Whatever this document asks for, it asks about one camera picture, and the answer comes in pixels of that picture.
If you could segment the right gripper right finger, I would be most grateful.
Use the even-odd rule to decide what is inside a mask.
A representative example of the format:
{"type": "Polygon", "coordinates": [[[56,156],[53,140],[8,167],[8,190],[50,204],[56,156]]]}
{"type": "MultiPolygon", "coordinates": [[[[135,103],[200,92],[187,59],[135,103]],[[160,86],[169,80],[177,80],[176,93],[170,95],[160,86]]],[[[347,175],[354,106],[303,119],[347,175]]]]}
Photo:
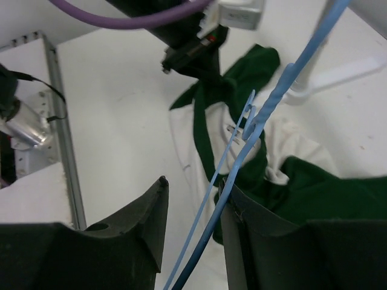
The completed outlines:
{"type": "Polygon", "coordinates": [[[297,225],[279,217],[233,186],[221,214],[229,289],[300,289],[297,225]]]}

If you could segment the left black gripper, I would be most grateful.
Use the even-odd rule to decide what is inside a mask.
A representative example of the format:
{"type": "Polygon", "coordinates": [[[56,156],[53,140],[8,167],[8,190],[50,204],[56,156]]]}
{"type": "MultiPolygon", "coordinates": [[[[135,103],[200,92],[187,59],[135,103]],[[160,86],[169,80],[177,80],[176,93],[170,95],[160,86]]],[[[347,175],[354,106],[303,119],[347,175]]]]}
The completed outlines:
{"type": "MultiPolygon", "coordinates": [[[[183,1],[109,0],[109,4],[129,17],[151,15],[178,6],[183,1]]],[[[220,81],[219,48],[226,41],[229,29],[217,26],[203,38],[197,37],[202,11],[182,20],[152,28],[149,32],[168,46],[161,62],[164,73],[181,75],[207,82],[220,81]]]]}

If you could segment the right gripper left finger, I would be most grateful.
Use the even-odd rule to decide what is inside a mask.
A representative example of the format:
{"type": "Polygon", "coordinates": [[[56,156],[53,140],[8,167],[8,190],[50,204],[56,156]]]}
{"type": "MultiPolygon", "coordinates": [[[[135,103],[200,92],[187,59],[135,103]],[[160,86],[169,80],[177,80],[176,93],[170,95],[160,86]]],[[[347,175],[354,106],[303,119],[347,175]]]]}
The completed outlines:
{"type": "Polygon", "coordinates": [[[85,232],[101,239],[114,256],[127,260],[138,255],[148,259],[151,268],[159,273],[168,206],[169,183],[161,176],[137,199],[90,225],[85,232]]]}

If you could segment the light blue hanger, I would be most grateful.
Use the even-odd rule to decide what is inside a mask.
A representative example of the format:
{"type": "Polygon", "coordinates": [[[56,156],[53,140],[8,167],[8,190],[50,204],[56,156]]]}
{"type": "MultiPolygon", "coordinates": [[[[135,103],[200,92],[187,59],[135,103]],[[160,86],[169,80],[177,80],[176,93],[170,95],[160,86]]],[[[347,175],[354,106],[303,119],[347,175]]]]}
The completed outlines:
{"type": "Polygon", "coordinates": [[[236,123],[235,129],[232,132],[232,136],[226,146],[225,151],[223,152],[223,155],[221,157],[221,160],[218,164],[218,167],[214,171],[214,174],[212,175],[212,179],[210,181],[210,184],[208,185],[207,192],[205,197],[203,198],[203,201],[200,205],[200,208],[197,212],[197,215],[195,217],[195,220],[191,226],[190,232],[187,235],[186,241],[182,247],[182,250],[178,256],[177,261],[175,262],[175,265],[173,267],[173,270],[171,274],[169,275],[169,278],[167,279],[166,284],[164,285],[164,289],[182,289],[183,286],[186,284],[188,278],[190,277],[191,273],[195,269],[197,263],[199,262],[208,242],[209,239],[215,229],[215,226],[221,217],[221,213],[224,210],[224,207],[226,205],[226,202],[229,198],[230,192],[232,190],[232,187],[234,185],[238,170],[241,167],[242,162],[245,160],[248,153],[251,151],[252,148],[254,148],[255,144],[259,141],[259,136],[261,135],[264,125],[267,122],[268,118],[271,116],[273,111],[276,109],[279,102],[282,100],[284,94],[288,91],[289,86],[293,83],[290,78],[293,76],[293,69],[288,70],[287,66],[283,70],[283,73],[281,74],[275,88],[272,90],[272,92],[269,94],[268,99],[263,104],[262,108],[259,110],[259,112],[256,112],[256,106],[252,105],[252,101],[254,97],[256,96],[256,91],[252,91],[249,95],[241,115],[239,116],[239,119],[236,123]],[[196,229],[196,226],[200,220],[201,214],[203,212],[203,208],[209,198],[210,190],[212,189],[212,186],[214,185],[215,179],[219,174],[219,170],[224,163],[224,160],[226,158],[227,153],[229,152],[229,149],[231,147],[231,144],[233,143],[233,139],[236,137],[236,133],[238,131],[239,125],[242,121],[242,118],[244,117],[245,113],[249,113],[249,116],[246,120],[246,124],[244,126],[244,130],[242,132],[242,140],[244,140],[245,145],[241,149],[240,153],[236,157],[235,162],[233,163],[232,169],[230,170],[230,173],[227,177],[226,184],[220,194],[220,198],[215,206],[215,209],[211,215],[211,218],[209,219],[197,245],[195,246],[195,249],[190,256],[188,262],[186,263],[186,266],[182,270],[181,274],[178,276],[176,282],[172,284],[172,281],[179,269],[179,266],[181,264],[181,261],[187,251],[187,248],[191,242],[192,236],[194,234],[194,231],[196,229]]]}

